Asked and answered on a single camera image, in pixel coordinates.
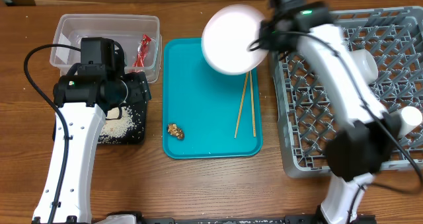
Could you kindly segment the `grey dishwasher rack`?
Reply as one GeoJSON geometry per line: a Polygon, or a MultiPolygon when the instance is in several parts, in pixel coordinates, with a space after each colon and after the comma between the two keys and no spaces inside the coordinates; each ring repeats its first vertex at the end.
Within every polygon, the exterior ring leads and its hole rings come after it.
{"type": "MultiPolygon", "coordinates": [[[[379,70],[370,89],[388,112],[422,109],[422,8],[334,11],[350,51],[367,50],[379,70]]],[[[304,57],[270,55],[285,173],[292,178],[327,175],[323,155],[338,125],[323,88],[304,57]]]]}

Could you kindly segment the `clear plastic bin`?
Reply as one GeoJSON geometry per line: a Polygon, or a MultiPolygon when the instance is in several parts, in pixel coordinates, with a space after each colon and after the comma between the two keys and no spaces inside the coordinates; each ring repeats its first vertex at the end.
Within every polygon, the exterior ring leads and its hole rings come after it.
{"type": "Polygon", "coordinates": [[[160,21],[149,15],[115,14],[65,14],[56,28],[53,43],[79,48],[81,39],[103,37],[120,43],[125,52],[125,72],[135,71],[133,64],[143,36],[150,37],[147,55],[140,67],[147,81],[154,83],[159,78],[162,56],[160,21]]]}

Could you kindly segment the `grey bowl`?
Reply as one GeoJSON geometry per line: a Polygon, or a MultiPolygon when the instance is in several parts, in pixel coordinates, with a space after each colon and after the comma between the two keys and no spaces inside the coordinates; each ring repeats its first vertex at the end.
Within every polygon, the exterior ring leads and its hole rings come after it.
{"type": "Polygon", "coordinates": [[[350,52],[350,55],[367,84],[374,82],[378,78],[379,70],[369,51],[366,49],[355,50],[350,52]]]}

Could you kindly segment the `black rail at table edge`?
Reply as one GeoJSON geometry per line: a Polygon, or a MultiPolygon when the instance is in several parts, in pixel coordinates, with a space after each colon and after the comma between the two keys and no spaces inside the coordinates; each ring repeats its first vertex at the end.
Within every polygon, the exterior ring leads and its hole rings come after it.
{"type": "Polygon", "coordinates": [[[315,214],[287,215],[281,218],[255,218],[255,219],[173,219],[165,218],[144,218],[140,211],[118,211],[109,213],[107,217],[117,215],[132,215],[135,217],[135,223],[142,224],[324,224],[326,221],[315,214]]]}

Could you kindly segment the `black tray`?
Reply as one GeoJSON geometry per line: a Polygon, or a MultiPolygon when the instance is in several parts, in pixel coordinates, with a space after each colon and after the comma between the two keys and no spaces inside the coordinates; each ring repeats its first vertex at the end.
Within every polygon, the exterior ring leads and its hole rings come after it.
{"type": "Polygon", "coordinates": [[[84,102],[68,102],[59,108],[65,119],[63,124],[56,114],[53,140],[64,144],[64,128],[68,129],[70,146],[90,143],[92,145],[138,145],[145,138],[147,103],[140,102],[113,108],[107,113],[98,106],[84,102]]]}

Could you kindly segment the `red snack wrapper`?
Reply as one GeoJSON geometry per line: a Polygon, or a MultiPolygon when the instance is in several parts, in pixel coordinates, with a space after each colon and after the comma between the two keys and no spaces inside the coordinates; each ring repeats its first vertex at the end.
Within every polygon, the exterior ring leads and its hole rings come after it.
{"type": "Polygon", "coordinates": [[[133,63],[133,67],[144,67],[145,66],[145,58],[149,53],[149,45],[151,42],[151,38],[144,34],[143,38],[137,48],[137,56],[136,60],[133,63]]]}

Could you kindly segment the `white cup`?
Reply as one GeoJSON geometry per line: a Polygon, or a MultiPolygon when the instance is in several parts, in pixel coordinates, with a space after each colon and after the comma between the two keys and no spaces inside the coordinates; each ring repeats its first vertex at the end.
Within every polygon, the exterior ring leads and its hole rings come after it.
{"type": "Polygon", "coordinates": [[[401,119],[399,138],[406,136],[422,123],[422,113],[415,107],[406,106],[396,111],[396,114],[401,119]]]}

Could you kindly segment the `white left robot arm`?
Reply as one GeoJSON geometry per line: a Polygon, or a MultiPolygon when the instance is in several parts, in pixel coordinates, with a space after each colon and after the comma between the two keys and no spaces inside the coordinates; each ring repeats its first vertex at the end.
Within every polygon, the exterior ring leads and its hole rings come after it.
{"type": "Polygon", "coordinates": [[[107,38],[84,38],[78,48],[81,61],[71,66],[48,96],[28,82],[54,109],[54,148],[43,194],[33,223],[90,223],[91,180],[96,148],[108,112],[125,107],[134,128],[125,143],[143,143],[151,93],[145,73],[126,73],[122,46],[107,38]]]}

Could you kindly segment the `white round plate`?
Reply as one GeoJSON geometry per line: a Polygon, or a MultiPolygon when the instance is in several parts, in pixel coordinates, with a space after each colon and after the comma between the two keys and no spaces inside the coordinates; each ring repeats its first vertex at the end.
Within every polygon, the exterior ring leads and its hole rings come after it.
{"type": "Polygon", "coordinates": [[[264,15],[249,5],[230,5],[209,20],[202,33],[202,53],[207,63],[225,75],[240,75],[257,67],[267,50],[250,51],[258,39],[264,15]]]}

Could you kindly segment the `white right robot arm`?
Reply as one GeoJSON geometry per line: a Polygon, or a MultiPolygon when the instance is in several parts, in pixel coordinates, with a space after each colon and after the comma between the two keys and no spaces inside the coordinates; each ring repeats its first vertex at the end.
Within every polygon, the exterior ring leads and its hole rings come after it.
{"type": "Polygon", "coordinates": [[[261,22],[252,49],[299,52],[328,94],[340,131],[323,151],[331,170],[328,194],[313,215],[286,217],[288,223],[374,223],[358,206],[399,139],[422,123],[419,109],[388,112],[369,84],[377,77],[371,56],[358,57],[344,45],[326,4],[270,0],[274,15],[261,22]]]}

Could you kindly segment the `brown food scrap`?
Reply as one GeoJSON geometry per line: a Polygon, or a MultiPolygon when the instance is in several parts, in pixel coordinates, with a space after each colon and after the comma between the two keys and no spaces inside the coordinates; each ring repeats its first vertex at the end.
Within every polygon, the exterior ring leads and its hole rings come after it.
{"type": "Polygon", "coordinates": [[[184,132],[181,128],[179,128],[176,124],[168,124],[167,132],[169,135],[177,138],[178,140],[184,139],[184,132]]]}

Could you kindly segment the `teal serving tray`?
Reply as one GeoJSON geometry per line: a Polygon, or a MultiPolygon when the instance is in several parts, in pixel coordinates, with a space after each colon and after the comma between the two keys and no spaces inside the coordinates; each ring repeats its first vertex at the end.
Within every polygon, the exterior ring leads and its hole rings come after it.
{"type": "Polygon", "coordinates": [[[234,138],[244,75],[224,75],[205,61],[200,38],[171,40],[164,49],[163,150],[174,159],[249,157],[262,148],[258,73],[252,71],[256,137],[248,79],[237,138],[234,138]],[[176,124],[178,140],[167,132],[176,124]]]}

